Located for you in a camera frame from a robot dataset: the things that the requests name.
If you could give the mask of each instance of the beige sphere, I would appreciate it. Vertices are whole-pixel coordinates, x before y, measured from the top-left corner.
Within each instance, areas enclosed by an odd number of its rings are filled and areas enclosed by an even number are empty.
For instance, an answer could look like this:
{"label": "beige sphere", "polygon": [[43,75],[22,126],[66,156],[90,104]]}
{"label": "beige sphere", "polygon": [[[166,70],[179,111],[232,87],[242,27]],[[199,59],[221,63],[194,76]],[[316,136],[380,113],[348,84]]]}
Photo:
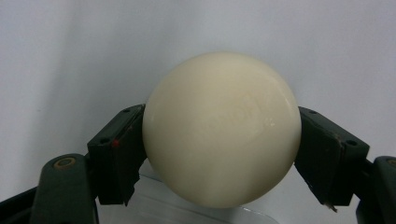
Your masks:
{"label": "beige sphere", "polygon": [[300,145],[293,94],[267,64],[243,54],[194,57],[148,99],[143,140],[162,181],[208,207],[251,202],[286,175]]}

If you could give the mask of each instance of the round object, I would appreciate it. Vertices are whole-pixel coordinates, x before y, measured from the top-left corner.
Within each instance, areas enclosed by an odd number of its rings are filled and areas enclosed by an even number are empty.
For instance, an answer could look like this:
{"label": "round object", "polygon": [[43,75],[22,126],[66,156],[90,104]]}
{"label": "round object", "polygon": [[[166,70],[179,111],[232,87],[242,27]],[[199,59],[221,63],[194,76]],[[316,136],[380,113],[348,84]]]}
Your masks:
{"label": "round object", "polygon": [[273,188],[294,162],[301,120],[293,94],[267,64],[216,52],[192,58],[149,97],[148,159],[182,198],[233,207]]}

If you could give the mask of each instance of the clear plastic tray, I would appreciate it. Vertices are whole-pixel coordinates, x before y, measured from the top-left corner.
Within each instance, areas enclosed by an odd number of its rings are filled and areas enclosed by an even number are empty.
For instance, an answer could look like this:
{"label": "clear plastic tray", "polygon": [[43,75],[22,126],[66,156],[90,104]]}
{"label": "clear plastic tray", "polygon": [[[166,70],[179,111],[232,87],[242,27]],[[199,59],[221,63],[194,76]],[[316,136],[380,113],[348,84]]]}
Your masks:
{"label": "clear plastic tray", "polygon": [[101,223],[145,224],[278,224],[271,217],[242,206],[213,209],[189,203],[155,178],[141,176],[127,207],[98,205]]}

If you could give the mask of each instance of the white surface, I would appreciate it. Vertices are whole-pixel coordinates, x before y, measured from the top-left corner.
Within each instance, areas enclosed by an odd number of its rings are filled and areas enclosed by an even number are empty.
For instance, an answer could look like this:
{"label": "white surface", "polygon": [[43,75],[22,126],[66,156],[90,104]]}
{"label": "white surface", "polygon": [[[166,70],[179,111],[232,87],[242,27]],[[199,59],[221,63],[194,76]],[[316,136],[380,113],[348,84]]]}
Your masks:
{"label": "white surface", "polygon": [[216,208],[249,203],[292,166],[301,119],[283,78],[244,54],[183,62],[150,95],[143,141],[152,167],[181,197]]}
{"label": "white surface", "polygon": [[[0,200],[36,185],[48,160],[85,153],[124,107],[146,102],[172,67],[213,50],[253,55],[317,110],[395,155],[396,2],[1,1]],[[294,168],[248,206],[279,223],[356,223]]]}

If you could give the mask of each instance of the white ball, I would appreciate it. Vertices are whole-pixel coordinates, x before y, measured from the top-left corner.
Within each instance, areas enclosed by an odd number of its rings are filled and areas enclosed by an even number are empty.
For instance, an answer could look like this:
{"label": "white ball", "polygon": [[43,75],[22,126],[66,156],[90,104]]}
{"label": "white ball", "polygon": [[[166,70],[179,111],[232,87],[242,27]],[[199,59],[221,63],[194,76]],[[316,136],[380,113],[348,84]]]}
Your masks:
{"label": "white ball", "polygon": [[251,202],[288,172],[300,145],[293,94],[267,64],[217,52],[177,66],[149,97],[148,159],[182,198],[209,207]]}

